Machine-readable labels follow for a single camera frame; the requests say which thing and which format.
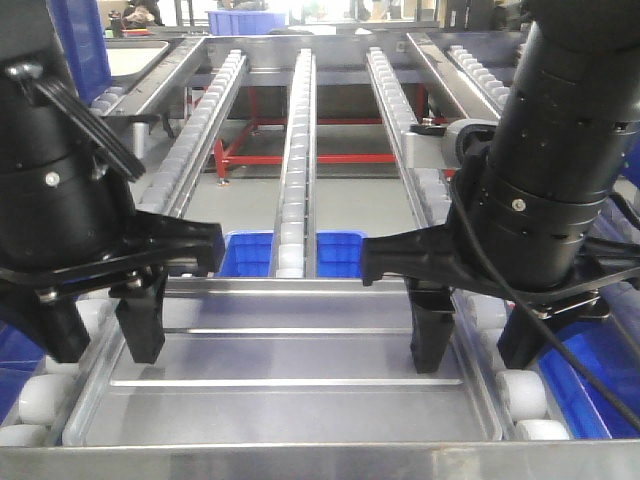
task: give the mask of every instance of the metal bar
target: metal bar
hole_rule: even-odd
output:
[[[141,209],[182,217],[246,73],[232,51],[142,196]]]
[[[318,163],[393,163],[395,157],[390,153],[351,153],[318,155]],[[279,155],[228,155],[224,157],[229,165],[280,165]]]
[[[311,58],[309,85],[309,176],[307,183],[307,221],[305,239],[305,278],[318,275],[318,246],[316,235],[316,178],[318,168],[318,76],[315,57]]]
[[[315,56],[302,49],[291,82],[270,276],[315,277],[315,116]]]
[[[225,158],[226,157],[230,157],[230,156],[234,156],[236,153],[238,153],[238,150],[240,150],[242,148],[242,146],[244,145],[244,142],[247,140],[249,135],[251,135],[251,132],[253,132],[254,129],[255,129],[255,124],[253,122],[247,123],[247,125],[240,132],[240,135],[238,135],[233,140],[231,145],[229,145],[225,149],[225,151],[224,151]]]
[[[380,49],[372,47],[367,53],[367,71],[371,78],[373,94],[380,109],[400,177],[407,190],[414,220],[419,228],[426,227],[428,225],[427,218],[420,204],[413,176],[410,175],[406,166],[402,150],[402,132],[409,131],[410,126],[417,123],[417,119],[409,107],[409,102],[402,91],[400,82],[393,73],[391,64]]]
[[[113,117],[161,113],[170,93],[186,86],[206,60],[206,39],[185,38],[154,70],[107,112]]]
[[[472,88],[428,35],[407,34],[407,51],[423,74],[423,80],[442,115],[448,119],[477,118],[496,121],[499,113]]]

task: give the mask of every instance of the stainless steel frame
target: stainless steel frame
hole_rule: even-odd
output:
[[[214,65],[221,65],[229,50],[244,45],[252,66],[247,82],[253,84],[283,81],[293,65],[290,52],[310,47],[316,52],[320,74],[318,81],[332,81],[341,73],[345,81],[368,82],[364,69],[365,53],[371,46],[383,46],[394,69],[412,78],[424,73],[430,94],[443,109],[449,105],[452,115],[495,119],[464,81],[456,81],[455,67],[432,50],[425,37],[409,36],[418,56],[418,72],[404,53],[396,51],[397,36],[335,38],[322,41],[307,38],[215,39],[207,41]],[[280,55],[269,51],[269,41],[283,47]],[[264,62],[275,61],[269,69]],[[287,290],[289,282],[256,281],[240,285],[234,282],[174,280],[169,285],[173,299],[199,295],[227,295],[240,290],[256,293]],[[387,293],[377,292],[384,300]],[[353,296],[353,292],[344,293]],[[6,479],[194,479],[194,478],[430,478],[436,480],[596,480],[611,478],[632,480],[640,471],[640,442],[567,441],[567,442],[407,442],[393,445],[368,443],[320,444],[240,444],[240,445],[166,445],[84,448],[0,448],[0,476]]]

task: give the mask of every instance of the blue bin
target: blue bin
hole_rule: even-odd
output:
[[[360,278],[360,254],[364,232],[327,231],[318,233],[318,276]]]
[[[591,326],[564,344],[629,407],[640,414],[640,365],[613,322]],[[573,435],[580,439],[639,437],[556,350],[538,361]]]
[[[359,231],[318,232],[318,277],[360,278],[360,253],[366,234]],[[272,232],[227,235],[227,253],[219,277],[266,277],[271,263]]]
[[[22,387],[30,377],[30,372],[0,368],[0,422],[16,403]]]
[[[111,71],[95,1],[47,0],[80,98],[90,104],[111,86]]]
[[[5,325],[0,326],[0,368],[33,372],[44,353],[22,332]]]
[[[272,232],[227,235],[227,253],[219,277],[266,277],[271,263]]]
[[[284,13],[249,10],[216,10],[207,13],[212,35],[266,35],[286,24]]]
[[[0,322],[0,422],[11,410],[43,355],[25,335]]]

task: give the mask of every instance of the stainless steel tray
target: stainless steel tray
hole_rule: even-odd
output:
[[[177,280],[155,365],[118,331],[66,425],[68,446],[498,440],[477,366],[454,338],[414,372],[404,284]]]

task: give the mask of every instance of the gray floor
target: gray floor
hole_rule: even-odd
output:
[[[399,179],[319,179],[316,184],[318,230],[362,230],[369,236],[414,228]],[[186,218],[222,224],[225,233],[271,230],[279,180],[232,179],[225,187],[215,174],[204,174]]]
[[[384,132],[379,125],[350,129],[348,135],[329,127],[321,129],[324,145],[331,153],[351,153],[357,148],[366,153],[385,153],[388,149]],[[371,135],[367,143],[366,135]],[[273,138],[271,144],[267,138]],[[255,137],[248,151],[263,147],[269,154],[274,143],[281,143],[277,135]],[[156,127],[148,139],[148,152],[143,162],[148,174],[131,185],[135,200],[139,200],[149,185],[152,174],[162,162],[171,141]],[[317,180],[316,226],[318,230],[361,230],[369,236],[399,233],[414,228],[404,187],[395,173],[395,166],[387,165],[322,165]],[[185,218],[222,224],[225,233],[237,230],[271,230],[276,216],[280,169],[269,167],[236,167],[229,174],[230,184],[218,185],[216,173],[204,173],[194,193]]]

